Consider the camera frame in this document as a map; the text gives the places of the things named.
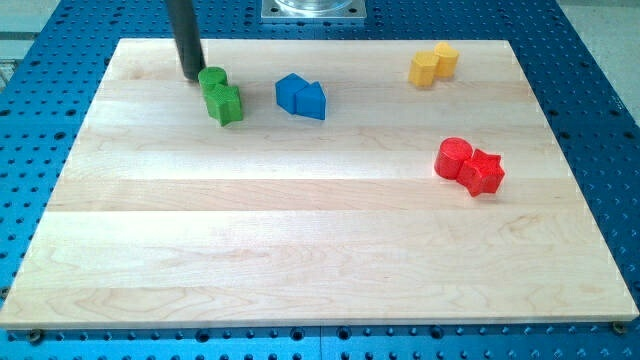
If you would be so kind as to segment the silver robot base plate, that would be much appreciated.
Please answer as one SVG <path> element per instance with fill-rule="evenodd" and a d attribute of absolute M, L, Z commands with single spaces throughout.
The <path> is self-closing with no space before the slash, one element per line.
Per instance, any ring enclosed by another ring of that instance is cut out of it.
<path fill-rule="evenodd" d="M 365 0 L 261 0 L 260 15 L 267 21 L 364 20 Z"/>

